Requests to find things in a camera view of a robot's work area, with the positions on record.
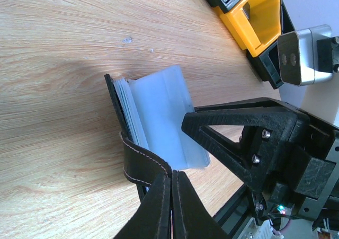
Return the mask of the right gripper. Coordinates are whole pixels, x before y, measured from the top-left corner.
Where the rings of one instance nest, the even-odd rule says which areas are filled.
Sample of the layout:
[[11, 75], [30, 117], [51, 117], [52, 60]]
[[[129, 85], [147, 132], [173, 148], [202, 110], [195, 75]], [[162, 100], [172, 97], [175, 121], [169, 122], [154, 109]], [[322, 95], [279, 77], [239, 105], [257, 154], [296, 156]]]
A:
[[181, 129], [252, 191], [315, 221], [338, 182], [338, 128], [272, 98], [197, 107]]

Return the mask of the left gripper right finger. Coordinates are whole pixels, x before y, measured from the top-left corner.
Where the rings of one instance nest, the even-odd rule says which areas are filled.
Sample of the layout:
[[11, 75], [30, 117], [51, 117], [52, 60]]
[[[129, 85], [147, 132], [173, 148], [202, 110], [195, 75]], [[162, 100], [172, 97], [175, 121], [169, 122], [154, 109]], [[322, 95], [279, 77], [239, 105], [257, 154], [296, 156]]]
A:
[[172, 215], [174, 238], [227, 238], [228, 235], [209, 215], [182, 171], [172, 173]]

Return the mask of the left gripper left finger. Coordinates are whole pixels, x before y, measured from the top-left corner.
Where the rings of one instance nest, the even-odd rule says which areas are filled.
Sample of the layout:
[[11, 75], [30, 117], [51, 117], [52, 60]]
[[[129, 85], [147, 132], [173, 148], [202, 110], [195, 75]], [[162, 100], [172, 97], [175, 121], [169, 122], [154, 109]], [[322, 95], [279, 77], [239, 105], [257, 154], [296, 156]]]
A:
[[171, 180], [159, 174], [136, 213], [115, 238], [170, 238]]

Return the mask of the black leather card holder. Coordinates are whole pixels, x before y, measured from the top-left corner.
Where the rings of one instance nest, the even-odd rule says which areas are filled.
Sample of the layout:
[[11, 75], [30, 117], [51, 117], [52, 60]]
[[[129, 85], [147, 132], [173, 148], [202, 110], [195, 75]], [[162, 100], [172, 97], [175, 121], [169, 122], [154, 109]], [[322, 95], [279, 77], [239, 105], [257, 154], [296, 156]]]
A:
[[143, 199], [159, 173], [204, 169], [208, 152], [185, 134], [184, 116], [194, 111], [180, 66], [139, 79], [104, 76], [121, 126], [123, 173]]

